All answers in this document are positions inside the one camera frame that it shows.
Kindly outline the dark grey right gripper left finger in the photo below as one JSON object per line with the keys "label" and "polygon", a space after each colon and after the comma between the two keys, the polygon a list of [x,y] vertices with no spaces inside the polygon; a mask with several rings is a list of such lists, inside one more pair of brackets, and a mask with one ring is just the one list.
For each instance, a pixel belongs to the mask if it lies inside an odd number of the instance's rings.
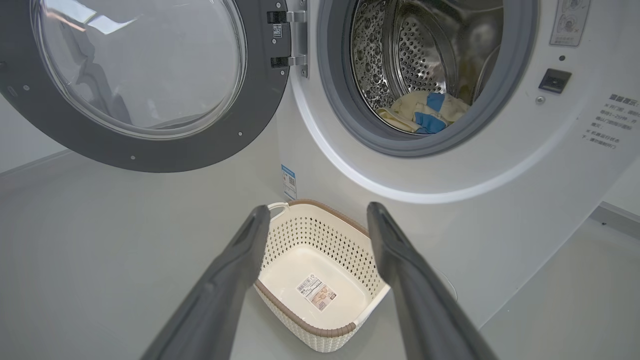
{"label": "dark grey right gripper left finger", "polygon": [[142,354],[144,360],[228,360],[246,292],[258,280],[271,213],[252,209]]}

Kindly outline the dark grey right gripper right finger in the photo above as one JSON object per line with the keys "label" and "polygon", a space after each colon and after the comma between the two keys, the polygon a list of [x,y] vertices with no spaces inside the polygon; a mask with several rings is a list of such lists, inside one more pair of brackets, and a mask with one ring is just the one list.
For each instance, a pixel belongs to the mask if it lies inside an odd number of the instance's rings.
{"label": "dark grey right gripper right finger", "polygon": [[494,360],[496,354],[386,207],[369,203],[366,221],[378,274],[393,291],[406,358]]}

